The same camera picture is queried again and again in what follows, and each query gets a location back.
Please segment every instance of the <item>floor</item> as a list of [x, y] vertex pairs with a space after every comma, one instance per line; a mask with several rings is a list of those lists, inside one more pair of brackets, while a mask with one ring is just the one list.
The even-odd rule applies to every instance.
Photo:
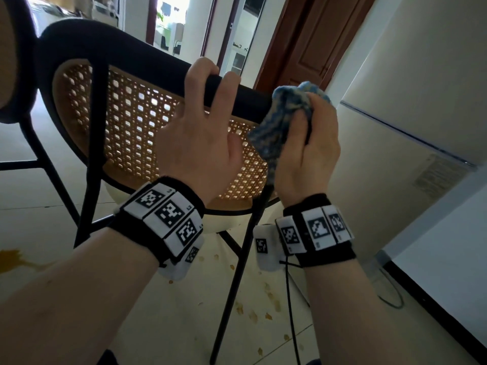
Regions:
[[[58, 134], [40, 97], [32, 117], [41, 142], [80, 208], [86, 186], [84, 165]], [[0, 161], [23, 159], [33, 159], [33, 153], [18, 125], [0, 124]], [[108, 215], [113, 208], [115, 203], [102, 187], [95, 217]], [[266, 211], [263, 221], [271, 212]], [[244, 225], [230, 230], [237, 241], [244, 232]], [[75, 233], [43, 170], [2, 172], [0, 301], [69, 256]], [[216, 234], [206, 234], [199, 258], [183, 281], [171, 283], [155, 275], [110, 346], [119, 364], [208, 363], [236, 264], [226, 244]], [[369, 269], [368, 275], [378, 294], [397, 301], [397, 293], [377, 269]], [[311, 313], [296, 286], [291, 284], [290, 289], [299, 354], [305, 364], [318, 357]], [[476, 363], [409, 294], [400, 291], [404, 309], [384, 307], [418, 363]], [[284, 272], [259, 271], [252, 249], [217, 363], [295, 364], [290, 336]]]

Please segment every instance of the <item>chair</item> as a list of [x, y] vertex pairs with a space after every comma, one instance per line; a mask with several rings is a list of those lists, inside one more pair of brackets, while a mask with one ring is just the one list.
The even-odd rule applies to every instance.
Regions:
[[[64, 19], [50, 25], [36, 48], [42, 98], [65, 141], [87, 165], [87, 189], [75, 246], [105, 226], [92, 223], [101, 180], [126, 193], [158, 178], [153, 141], [177, 103], [184, 101], [190, 65], [108, 25]], [[204, 104], [210, 107], [221, 81], [211, 76]], [[264, 118], [272, 99], [240, 86], [229, 131], [241, 136], [244, 164], [237, 178], [207, 208], [212, 215], [252, 214], [240, 247], [227, 231], [220, 236], [239, 261], [223, 311], [210, 363], [215, 363], [252, 245], [252, 230], [278, 198], [265, 185], [267, 164], [246, 138]]]
[[0, 0], [0, 123], [19, 123], [37, 157], [35, 160], [0, 162], [0, 170], [44, 169], [77, 223], [79, 213], [32, 127], [30, 112], [37, 93], [33, 66], [36, 42], [27, 1]]

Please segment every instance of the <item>baseboard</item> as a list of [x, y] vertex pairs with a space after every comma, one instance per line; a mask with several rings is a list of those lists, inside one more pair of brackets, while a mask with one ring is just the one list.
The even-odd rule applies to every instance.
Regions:
[[392, 261], [384, 264], [384, 269], [406, 290], [435, 320], [480, 364], [487, 364], [487, 349], [453, 316], [448, 314]]

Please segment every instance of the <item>blue cleaning rag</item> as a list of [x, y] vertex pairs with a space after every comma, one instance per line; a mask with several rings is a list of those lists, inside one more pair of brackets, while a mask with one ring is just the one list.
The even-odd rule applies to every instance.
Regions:
[[303, 82], [298, 87], [283, 85], [272, 93], [271, 110], [262, 123], [247, 134], [250, 143], [260, 157], [267, 162], [267, 184], [274, 184], [277, 159], [281, 155], [289, 131], [289, 123], [298, 109], [303, 109], [311, 124], [313, 110], [306, 92], [312, 92], [330, 102], [325, 93], [311, 82]]

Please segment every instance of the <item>refrigerator door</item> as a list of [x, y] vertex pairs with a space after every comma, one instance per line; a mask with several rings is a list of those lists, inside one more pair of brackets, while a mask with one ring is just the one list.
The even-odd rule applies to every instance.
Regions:
[[341, 155], [328, 196], [372, 258], [469, 172], [409, 137], [338, 106]]
[[473, 164], [487, 159], [487, 0], [403, 0], [343, 101]]

